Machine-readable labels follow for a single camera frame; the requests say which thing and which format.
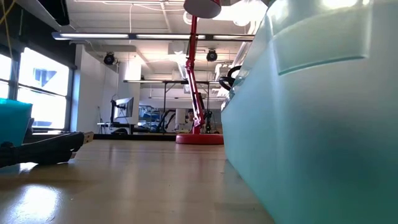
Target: computer monitor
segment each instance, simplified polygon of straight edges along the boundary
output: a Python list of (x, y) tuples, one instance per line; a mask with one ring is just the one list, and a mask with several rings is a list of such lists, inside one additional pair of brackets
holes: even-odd
[(114, 103), (113, 119), (130, 118), (132, 117), (132, 109), (134, 104), (134, 97), (116, 100)]

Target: teal plastic bin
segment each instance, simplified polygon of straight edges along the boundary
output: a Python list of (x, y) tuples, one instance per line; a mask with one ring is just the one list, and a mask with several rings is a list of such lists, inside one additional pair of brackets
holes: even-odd
[(32, 104), (0, 98), (0, 144), (20, 146), (32, 113)]

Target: table surface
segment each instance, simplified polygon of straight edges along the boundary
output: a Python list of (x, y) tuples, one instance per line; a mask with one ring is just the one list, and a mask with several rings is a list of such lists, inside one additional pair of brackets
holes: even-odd
[(0, 169), (0, 223), (273, 223), (223, 146), (93, 141), (68, 164)]

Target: security camera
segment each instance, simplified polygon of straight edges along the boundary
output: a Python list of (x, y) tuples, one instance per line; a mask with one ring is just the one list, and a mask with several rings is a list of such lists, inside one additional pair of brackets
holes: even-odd
[(216, 50), (214, 49), (210, 49), (209, 52), (207, 53), (207, 57), (206, 57), (208, 62), (214, 62), (217, 60), (217, 53)]
[(105, 65), (114, 65), (116, 63), (116, 59), (114, 57), (114, 52), (107, 52), (104, 58)]

